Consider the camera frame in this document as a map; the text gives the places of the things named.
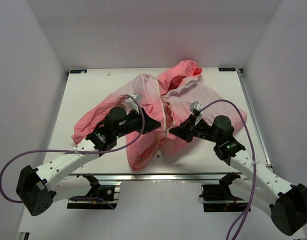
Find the pink hooded zip jacket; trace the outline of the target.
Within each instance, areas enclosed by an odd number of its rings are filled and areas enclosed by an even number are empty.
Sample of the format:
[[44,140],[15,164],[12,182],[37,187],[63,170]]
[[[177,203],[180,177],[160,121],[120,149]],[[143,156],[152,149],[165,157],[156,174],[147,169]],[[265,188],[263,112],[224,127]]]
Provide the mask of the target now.
[[190,116],[190,107],[194,102],[206,106],[216,101],[203,111],[203,120],[211,125],[216,116],[227,116],[234,131],[238,132],[247,120],[247,113],[222,102],[220,95],[199,82],[202,72],[196,62],[184,60],[158,76],[139,74],[82,116],[75,124],[71,138],[74,143],[80,143],[105,118],[111,108],[125,106],[125,95],[133,93],[142,95],[140,106],[147,115],[161,123],[160,128],[142,135],[127,147],[127,160],[133,171],[145,168],[158,151],[164,156],[170,156],[188,145],[185,140],[169,133],[169,130],[178,127]]

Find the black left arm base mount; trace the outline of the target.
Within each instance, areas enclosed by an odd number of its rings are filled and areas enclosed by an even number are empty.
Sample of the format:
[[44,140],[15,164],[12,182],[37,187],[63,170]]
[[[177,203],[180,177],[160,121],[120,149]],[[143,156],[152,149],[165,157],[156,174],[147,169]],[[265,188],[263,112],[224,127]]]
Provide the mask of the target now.
[[117,185],[100,183],[92,174],[83,174],[89,182],[90,189],[86,195],[73,196],[67,202],[67,209],[76,210],[114,210],[119,199],[120,189]]

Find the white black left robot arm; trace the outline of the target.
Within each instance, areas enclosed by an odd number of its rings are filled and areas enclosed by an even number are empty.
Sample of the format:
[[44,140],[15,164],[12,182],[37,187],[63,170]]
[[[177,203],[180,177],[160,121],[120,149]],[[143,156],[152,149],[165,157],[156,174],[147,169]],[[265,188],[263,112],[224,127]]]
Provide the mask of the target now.
[[109,204],[114,197],[112,189],[101,186],[90,173],[68,179],[68,175],[86,163],[101,157],[117,145],[120,137],[133,132],[148,134],[161,127],[144,110],[114,107],[84,140],[49,163],[36,168],[24,167],[19,175],[16,193],[32,216],[45,212],[54,202],[97,201]]

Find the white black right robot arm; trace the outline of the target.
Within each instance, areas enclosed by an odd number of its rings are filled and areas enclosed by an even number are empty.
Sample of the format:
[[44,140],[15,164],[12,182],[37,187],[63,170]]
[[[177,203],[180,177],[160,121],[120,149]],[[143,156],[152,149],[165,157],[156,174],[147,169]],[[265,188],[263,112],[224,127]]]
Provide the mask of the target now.
[[204,191],[200,197],[206,201],[233,198],[247,201],[253,193],[252,205],[266,213],[283,234],[292,236],[307,224],[307,187],[301,183],[293,185],[256,163],[234,138],[234,127],[227,116],[219,115],[208,125],[203,119],[197,122],[191,114],[169,132],[188,143],[193,138],[215,143],[216,156],[239,172],[228,173],[219,180],[215,190]]

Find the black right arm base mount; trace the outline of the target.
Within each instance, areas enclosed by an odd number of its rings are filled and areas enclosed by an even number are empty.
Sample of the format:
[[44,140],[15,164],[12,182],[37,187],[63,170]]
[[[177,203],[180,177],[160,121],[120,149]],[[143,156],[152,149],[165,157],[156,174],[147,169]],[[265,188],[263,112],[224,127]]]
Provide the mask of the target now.
[[232,194],[230,186],[234,180],[240,180],[237,173],[228,173],[217,184],[202,185],[202,193],[199,198],[203,201],[205,213],[237,213],[243,212],[247,202]]

